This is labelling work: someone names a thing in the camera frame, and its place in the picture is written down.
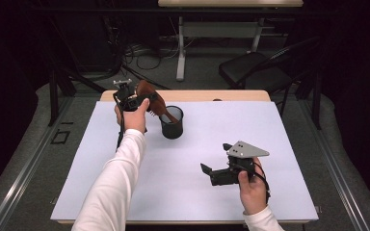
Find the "black cup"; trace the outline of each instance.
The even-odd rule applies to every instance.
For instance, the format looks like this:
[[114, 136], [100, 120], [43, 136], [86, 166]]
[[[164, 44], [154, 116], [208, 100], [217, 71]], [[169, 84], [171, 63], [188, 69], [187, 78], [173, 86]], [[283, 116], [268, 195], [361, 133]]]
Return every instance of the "black cup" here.
[[167, 111], [178, 121], [176, 123], [172, 123], [166, 115], [159, 116], [162, 126], [162, 135], [167, 139], [177, 139], [183, 133], [182, 118], [184, 117], [184, 113], [176, 106], [168, 106]]

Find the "white paper sheet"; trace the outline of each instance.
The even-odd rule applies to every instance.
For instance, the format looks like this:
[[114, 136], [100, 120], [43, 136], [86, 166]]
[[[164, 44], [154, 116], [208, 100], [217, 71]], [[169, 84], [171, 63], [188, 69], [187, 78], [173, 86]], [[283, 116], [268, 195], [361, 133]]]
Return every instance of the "white paper sheet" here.
[[[162, 136], [157, 116], [146, 115], [147, 149], [128, 222], [241, 221], [238, 185], [211, 186], [200, 169], [227, 168], [223, 143], [245, 141], [270, 152], [260, 158], [280, 221], [318, 216], [273, 102], [167, 102], [184, 112], [184, 133]], [[115, 153], [119, 126], [114, 102], [97, 102], [51, 219], [75, 220], [84, 198]]]

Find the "chair backrest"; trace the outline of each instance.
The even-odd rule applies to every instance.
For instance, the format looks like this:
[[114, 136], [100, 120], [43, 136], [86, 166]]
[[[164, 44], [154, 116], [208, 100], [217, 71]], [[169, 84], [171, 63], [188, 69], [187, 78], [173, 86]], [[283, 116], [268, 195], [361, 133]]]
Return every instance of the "chair backrest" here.
[[282, 64], [286, 64], [288, 62], [291, 62], [292, 60], [297, 59], [298, 57], [316, 48], [319, 45], [319, 41], [319, 37], [313, 37], [282, 48], [273, 56], [264, 60], [262, 63], [258, 64], [250, 71], [248, 71], [248, 73], [246, 73], [241, 79], [239, 79], [239, 81], [237, 81], [236, 85], [244, 82], [255, 71], [272, 68], [274, 66], [281, 66]]

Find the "human arm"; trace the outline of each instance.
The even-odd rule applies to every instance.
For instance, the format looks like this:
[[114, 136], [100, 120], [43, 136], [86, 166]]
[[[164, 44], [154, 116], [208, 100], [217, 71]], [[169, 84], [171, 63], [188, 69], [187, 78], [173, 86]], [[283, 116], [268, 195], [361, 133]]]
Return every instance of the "human arm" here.
[[125, 133], [113, 159], [90, 188], [72, 230], [124, 230], [132, 192], [145, 154], [145, 100], [136, 112], [124, 112]]
[[[260, 161], [253, 158], [255, 172], [264, 175]], [[240, 198], [245, 208], [244, 219], [250, 231], [279, 231], [283, 230], [278, 224], [270, 207], [266, 204], [266, 186], [264, 182], [253, 176], [249, 179], [246, 171], [239, 172]]]

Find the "chair leg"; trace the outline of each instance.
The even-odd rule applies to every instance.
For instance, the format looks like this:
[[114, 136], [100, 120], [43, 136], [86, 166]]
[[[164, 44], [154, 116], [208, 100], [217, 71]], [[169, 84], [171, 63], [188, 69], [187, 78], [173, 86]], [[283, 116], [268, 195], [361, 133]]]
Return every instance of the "chair leg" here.
[[286, 106], [286, 101], [287, 101], [287, 95], [288, 91], [290, 90], [291, 85], [289, 85], [285, 90], [284, 90], [284, 96], [283, 96], [283, 102], [281, 103], [281, 108], [280, 108], [280, 117], [283, 117], [283, 112], [284, 112], [284, 107]]

